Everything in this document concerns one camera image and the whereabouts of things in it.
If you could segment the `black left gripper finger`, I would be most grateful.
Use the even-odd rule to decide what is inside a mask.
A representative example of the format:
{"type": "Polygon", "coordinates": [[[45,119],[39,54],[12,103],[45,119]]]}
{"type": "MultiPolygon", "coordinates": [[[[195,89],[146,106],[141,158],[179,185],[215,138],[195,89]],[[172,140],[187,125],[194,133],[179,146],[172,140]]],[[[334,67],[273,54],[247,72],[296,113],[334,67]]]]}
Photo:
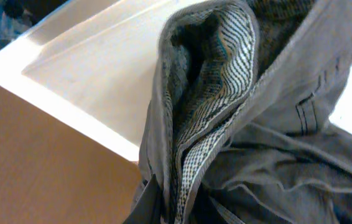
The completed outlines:
{"type": "Polygon", "coordinates": [[[155,174],[141,182],[132,202],[131,213],[123,224],[161,224],[162,191],[155,174]]]}

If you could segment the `grey shorts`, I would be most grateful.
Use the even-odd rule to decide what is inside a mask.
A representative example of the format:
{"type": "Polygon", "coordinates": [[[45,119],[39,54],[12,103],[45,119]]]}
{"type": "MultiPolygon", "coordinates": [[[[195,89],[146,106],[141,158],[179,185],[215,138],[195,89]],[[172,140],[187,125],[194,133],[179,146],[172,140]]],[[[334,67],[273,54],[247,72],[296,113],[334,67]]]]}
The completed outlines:
{"type": "Polygon", "coordinates": [[[352,134],[330,122],[352,1],[205,1],[165,23],[139,150],[161,223],[352,223],[352,134]]]}

